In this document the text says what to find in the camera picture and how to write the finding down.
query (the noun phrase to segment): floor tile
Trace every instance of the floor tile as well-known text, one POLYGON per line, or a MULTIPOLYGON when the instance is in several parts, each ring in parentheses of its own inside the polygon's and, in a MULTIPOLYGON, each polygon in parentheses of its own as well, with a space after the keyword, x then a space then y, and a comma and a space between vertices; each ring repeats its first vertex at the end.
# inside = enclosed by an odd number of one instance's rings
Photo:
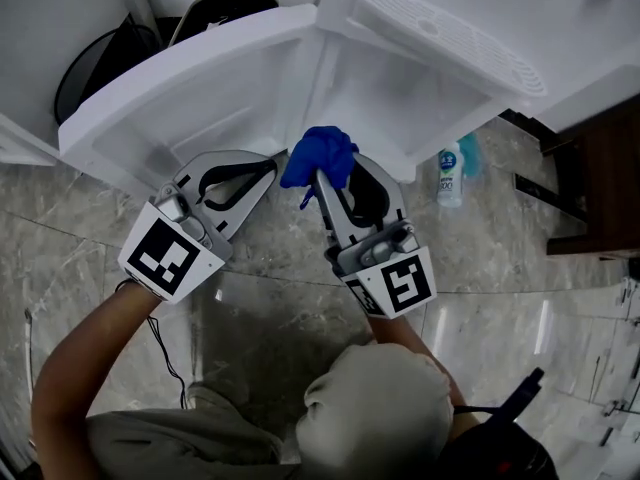
POLYGON ((613 319, 595 318, 592 320, 584 363, 572 393, 576 398, 589 402, 595 400, 609 364, 615 326, 616 321, 613 319))
POLYGON ((601 411, 602 408, 598 405, 568 395, 556 394, 552 402, 540 410, 527 409, 522 417, 518 418, 518 423, 522 423, 526 428, 535 419, 543 421, 543 431, 535 437, 553 458, 560 478, 585 478, 584 475, 563 474, 575 472, 576 466, 584 465, 588 456, 593 458, 589 464, 591 469, 587 470, 589 473, 594 473, 594 468, 601 468, 608 460, 610 451, 598 446, 606 432, 606 427, 600 423, 601 411))
POLYGON ((424 327, 426 309, 426 306, 422 306, 412 310, 410 313, 407 313, 405 315, 405 318, 409 322, 409 325, 418 336, 422 336, 422 328, 424 327))
POLYGON ((49 339, 51 315, 69 314, 97 305, 102 291, 105 248, 0 212, 0 424, 12 436, 10 459, 26 466, 31 461, 29 395, 25 368, 25 309, 33 314, 34 380, 44 361, 41 341, 49 339))
POLYGON ((620 437, 611 443, 611 459, 604 467, 603 479, 638 476, 638 442, 635 437, 620 437))
POLYGON ((635 439, 638 432, 640 432, 640 414, 629 414, 627 421, 620 430, 620 436, 635 439))
POLYGON ((639 345, 633 340, 635 328, 631 322, 615 320, 611 352, 602 374, 598 375, 593 400, 607 404, 623 398, 638 358, 639 345))
POLYGON ((601 288, 557 291, 554 304, 565 313, 600 318, 625 318, 628 307, 620 301, 622 283, 601 288))
POLYGON ((104 286, 102 293, 103 300, 115 291, 118 283, 128 278, 127 274, 125 274, 124 270, 122 270, 118 264, 120 251, 121 249, 117 247, 107 246, 106 248, 104 262, 104 286))
POLYGON ((440 294, 423 340, 472 404, 502 404, 535 367, 548 390, 572 393, 591 319, 567 315, 545 294, 440 294))
POLYGON ((553 441, 552 458, 555 459, 559 478, 631 478, 629 475, 615 476, 608 474, 608 465, 614 456, 609 446, 602 447, 598 443, 585 442, 582 439, 568 437, 562 433, 553 441))
POLYGON ((283 437, 304 410, 307 386, 347 345, 371 339, 343 287, 220 272, 194 307, 205 382, 283 437))
POLYGON ((62 162, 53 167, 0 165, 0 180, 6 211, 116 247, 124 243, 143 204, 62 162))
POLYGON ((593 255, 547 256, 549 238, 584 232, 584 226, 559 210, 520 195, 524 204, 523 291, 593 288, 619 283, 626 274, 622 260, 601 261, 593 255))
POLYGON ((465 187, 460 208, 407 200, 429 246, 439 292, 517 292, 522 285, 522 208, 511 176, 487 167, 465 187))
POLYGON ((234 254, 225 270, 290 281, 340 285, 324 258, 326 231, 317 201, 300 210, 306 189, 283 189, 287 162, 278 155, 278 177, 231 239, 234 254))
POLYGON ((438 155, 432 156, 416 168, 416 180, 400 185, 404 196, 409 219, 413 218, 411 208, 421 208, 436 200, 440 181, 440 162, 438 155))
POLYGON ((553 158, 543 157, 540 143, 528 133, 496 117, 478 128, 475 134, 487 164, 520 174, 557 192, 553 158))

